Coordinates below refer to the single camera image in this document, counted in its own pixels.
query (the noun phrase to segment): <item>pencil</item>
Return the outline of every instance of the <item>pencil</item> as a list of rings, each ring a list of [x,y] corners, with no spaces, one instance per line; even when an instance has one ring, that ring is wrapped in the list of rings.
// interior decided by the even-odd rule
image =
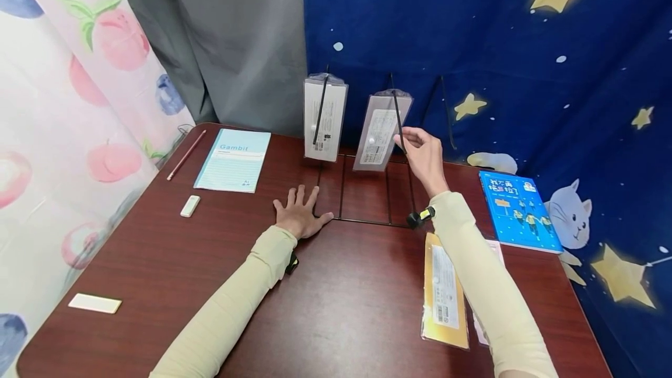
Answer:
[[[189,156],[191,155],[191,152],[194,151],[194,148],[196,147],[196,145],[198,145],[200,140],[203,139],[203,136],[205,134],[206,134],[206,130],[203,130],[201,132],[201,134],[198,136],[198,138],[196,138],[196,140],[194,141],[194,144],[192,144],[191,147],[189,149],[187,149],[187,153],[185,153],[184,156],[182,157],[182,159],[179,162],[177,162],[177,165],[173,168],[173,170],[170,172],[170,174],[168,174],[168,180],[169,181],[173,179],[173,176],[175,176],[177,170],[180,169],[182,164],[184,164],[184,161],[186,161],[187,158],[189,158]]]

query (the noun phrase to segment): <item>hand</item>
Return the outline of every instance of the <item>hand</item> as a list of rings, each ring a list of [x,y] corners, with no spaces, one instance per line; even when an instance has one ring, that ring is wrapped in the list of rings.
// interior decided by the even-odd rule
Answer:
[[[408,164],[425,187],[429,198],[448,191],[446,176],[443,175],[441,140],[417,127],[403,127],[401,133],[404,137]],[[394,143],[401,147],[399,135],[394,135]]]
[[[313,188],[313,192],[310,193],[310,197],[304,205],[305,192],[306,187],[303,184],[298,187],[298,191],[291,188],[287,196],[287,207],[283,207],[280,200],[273,200],[273,206],[278,212],[275,218],[275,226],[286,229],[297,240],[313,236],[334,218],[334,214],[331,212],[325,213],[319,218],[313,216],[313,207],[320,192],[319,187]]]

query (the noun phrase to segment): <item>gray curtain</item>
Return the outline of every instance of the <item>gray curtain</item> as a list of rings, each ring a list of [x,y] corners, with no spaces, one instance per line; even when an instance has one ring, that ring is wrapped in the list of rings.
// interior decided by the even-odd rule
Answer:
[[[197,122],[302,135],[303,0],[128,0]]]

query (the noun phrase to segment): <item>beige sleeve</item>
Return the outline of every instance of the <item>beige sleeve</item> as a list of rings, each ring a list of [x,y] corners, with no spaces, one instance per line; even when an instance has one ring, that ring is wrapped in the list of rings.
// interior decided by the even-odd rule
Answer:
[[[434,230],[455,266],[490,343],[495,377],[557,377],[544,339],[520,290],[483,239],[464,197],[444,192],[429,202]]]
[[[271,226],[247,260],[191,318],[150,378],[212,378],[266,293],[282,279],[296,238]]]

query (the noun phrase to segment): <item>white cat illustration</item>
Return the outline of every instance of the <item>white cat illustration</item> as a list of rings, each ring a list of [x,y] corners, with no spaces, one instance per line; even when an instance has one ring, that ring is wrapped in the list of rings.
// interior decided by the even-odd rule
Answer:
[[[490,167],[495,171],[507,172],[508,174],[516,174],[518,171],[516,160],[508,153],[472,153],[466,158],[466,163],[471,166]]]
[[[579,179],[576,179],[570,186],[557,189],[550,200],[544,203],[562,246],[570,250],[582,249],[590,238],[590,214],[593,211],[593,202],[590,198],[582,202],[576,193],[578,188]],[[585,286],[585,281],[570,267],[570,265],[580,266],[580,260],[567,250],[560,255],[560,260],[567,277]]]

